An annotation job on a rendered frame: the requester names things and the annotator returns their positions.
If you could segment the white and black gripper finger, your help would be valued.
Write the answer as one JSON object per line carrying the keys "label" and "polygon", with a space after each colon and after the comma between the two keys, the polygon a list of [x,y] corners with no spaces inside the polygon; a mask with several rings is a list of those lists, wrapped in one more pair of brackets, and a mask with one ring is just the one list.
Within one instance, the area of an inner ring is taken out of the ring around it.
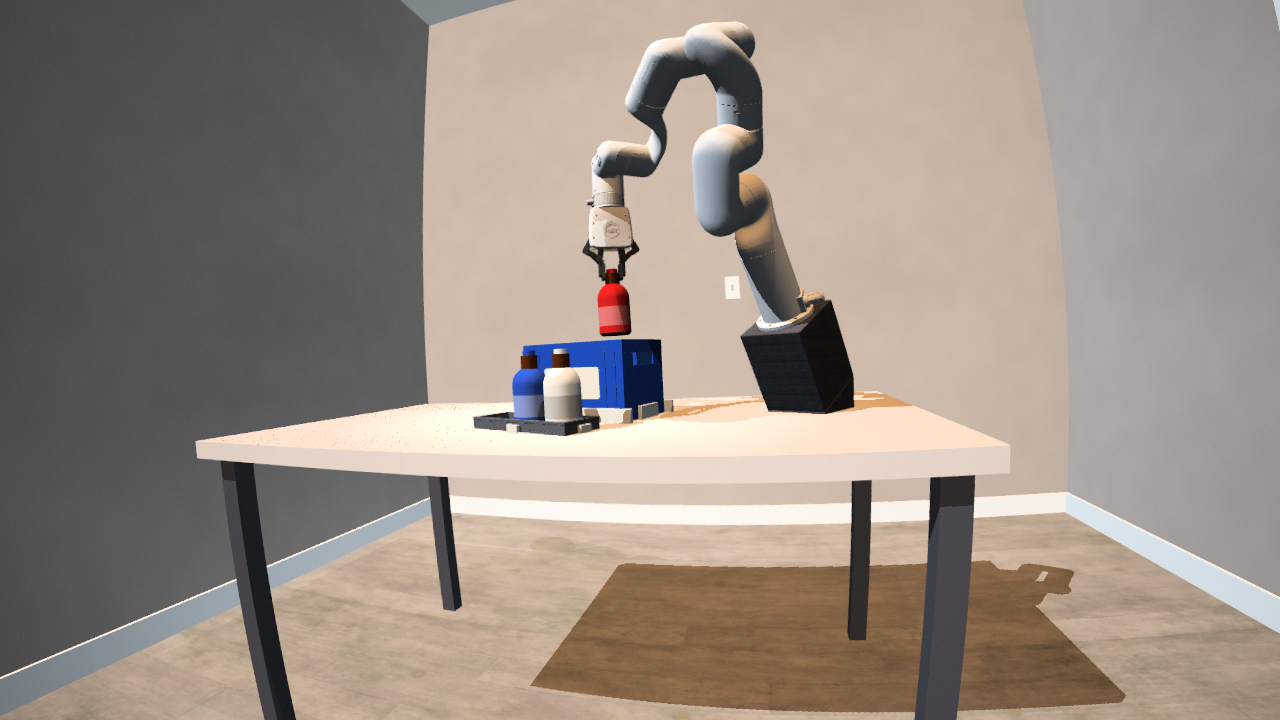
{"label": "white and black gripper finger", "polygon": [[[604,249],[598,249],[598,252],[593,252],[593,251],[590,250],[590,243],[589,243],[589,240],[588,240],[588,243],[586,243],[586,245],[584,246],[584,249],[582,249],[582,252],[584,252],[585,255],[588,255],[589,258],[593,258],[593,260],[594,260],[594,261],[595,261],[595,263],[598,264],[598,266],[599,266],[599,269],[598,269],[598,272],[599,272],[599,277],[602,277],[602,281],[603,281],[603,279],[605,279],[605,263],[604,263],[604,260],[603,260],[603,252],[604,252]],[[596,254],[598,254],[598,255],[596,255]]]}
{"label": "white and black gripper finger", "polygon": [[634,254],[636,254],[636,252],[637,252],[637,251],[640,250],[640,249],[637,247],[637,243],[636,243],[635,241],[634,241],[634,245],[632,245],[632,247],[631,247],[631,249],[632,249],[632,250],[630,250],[630,251],[628,251],[628,252],[626,252],[626,254],[625,254],[625,249],[620,249],[620,251],[618,251],[618,254],[620,254],[620,259],[622,258],[622,259],[620,260],[620,264],[618,264],[618,273],[620,273],[620,281],[623,281],[623,277],[626,275],[626,272],[625,272],[625,263],[626,263],[626,261],[628,260],[628,258],[631,258],[631,256],[632,256]]}

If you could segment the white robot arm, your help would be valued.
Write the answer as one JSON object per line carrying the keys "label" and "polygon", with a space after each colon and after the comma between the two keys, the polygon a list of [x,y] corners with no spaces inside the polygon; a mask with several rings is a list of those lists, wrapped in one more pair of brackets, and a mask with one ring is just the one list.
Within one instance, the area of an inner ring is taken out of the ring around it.
{"label": "white robot arm", "polygon": [[605,141],[596,149],[588,205],[625,206],[623,176],[652,176],[666,152],[662,115],[678,81],[705,74],[716,88],[718,127],[703,133],[692,150],[698,220],[709,234],[733,233],[762,313],[756,325],[760,331],[782,331],[812,316],[813,304],[826,297],[799,290],[765,182],[739,174],[763,155],[763,92],[750,61],[754,50],[753,31],[740,22],[705,23],[689,29],[685,37],[652,44],[625,99],[628,113],[652,128],[652,137],[645,146]]}

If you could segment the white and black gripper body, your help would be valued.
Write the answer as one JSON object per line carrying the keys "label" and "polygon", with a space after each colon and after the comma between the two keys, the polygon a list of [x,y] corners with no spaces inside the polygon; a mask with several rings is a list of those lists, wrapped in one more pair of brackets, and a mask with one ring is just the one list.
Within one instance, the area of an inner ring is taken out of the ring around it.
{"label": "white and black gripper body", "polygon": [[598,249],[614,252],[625,247],[627,251],[634,245],[628,208],[621,204],[602,204],[593,208],[589,217],[589,243],[594,252],[598,252]]}

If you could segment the red bottle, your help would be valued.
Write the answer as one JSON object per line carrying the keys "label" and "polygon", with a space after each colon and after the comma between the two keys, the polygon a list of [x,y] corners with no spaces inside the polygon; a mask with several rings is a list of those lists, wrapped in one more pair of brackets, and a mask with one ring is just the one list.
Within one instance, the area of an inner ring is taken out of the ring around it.
{"label": "red bottle", "polygon": [[602,336],[631,333],[628,291],[620,284],[617,269],[605,270],[605,286],[598,293],[598,313]]}

